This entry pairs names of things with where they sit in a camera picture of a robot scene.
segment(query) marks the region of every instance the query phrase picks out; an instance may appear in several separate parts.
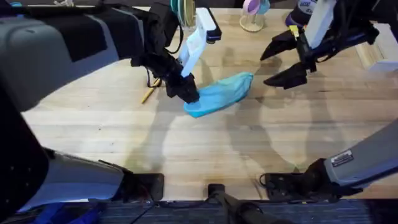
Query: wooden tabletop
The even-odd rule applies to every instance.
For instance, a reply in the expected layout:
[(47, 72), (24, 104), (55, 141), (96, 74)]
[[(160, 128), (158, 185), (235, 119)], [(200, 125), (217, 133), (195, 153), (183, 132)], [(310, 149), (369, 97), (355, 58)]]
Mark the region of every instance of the wooden tabletop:
[[(290, 90), (262, 81), (298, 61), (295, 50), (260, 62), (271, 38), (287, 28), (289, 10), (266, 13), (266, 26), (248, 33), (239, 9), (212, 9), (222, 40), (208, 45), (192, 71), (198, 87), (239, 72), (254, 73), (248, 96), (223, 111), (192, 118), (183, 101), (156, 90), (142, 105), (146, 70), (128, 60), (89, 74), (25, 112), (42, 145), (133, 172), (165, 175), (165, 200), (206, 198), (210, 183), (240, 199), (267, 199), (257, 183), (265, 172), (305, 171), (398, 117), (394, 74), (370, 74), (354, 48), (318, 64), (308, 84)], [(178, 44), (178, 32), (173, 46)], [(398, 176), (355, 198), (398, 198)]]

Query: blue cloth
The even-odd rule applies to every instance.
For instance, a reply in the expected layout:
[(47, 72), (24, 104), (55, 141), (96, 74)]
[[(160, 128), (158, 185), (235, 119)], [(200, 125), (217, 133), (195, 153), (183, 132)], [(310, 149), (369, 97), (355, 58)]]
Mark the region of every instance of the blue cloth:
[(231, 106), (247, 95), (252, 80), (253, 74), (249, 72), (218, 80), (198, 90), (199, 100), (195, 103), (185, 103), (184, 110), (194, 118), (198, 118)]

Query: yellow pencil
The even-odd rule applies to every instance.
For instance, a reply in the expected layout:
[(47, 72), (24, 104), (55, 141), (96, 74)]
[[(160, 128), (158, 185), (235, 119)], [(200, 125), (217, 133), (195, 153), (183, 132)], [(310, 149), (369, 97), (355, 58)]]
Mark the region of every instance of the yellow pencil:
[[(159, 82), (160, 82), (160, 79), (157, 78), (157, 79), (155, 80), (154, 86), (157, 86), (157, 85), (159, 84)], [(142, 98), (141, 103), (145, 103), (145, 101), (148, 100), (148, 98), (149, 98), (150, 95), (155, 91), (155, 89), (156, 89), (156, 87), (150, 88), (150, 89), (148, 90), (148, 92), (144, 95), (144, 97)]]

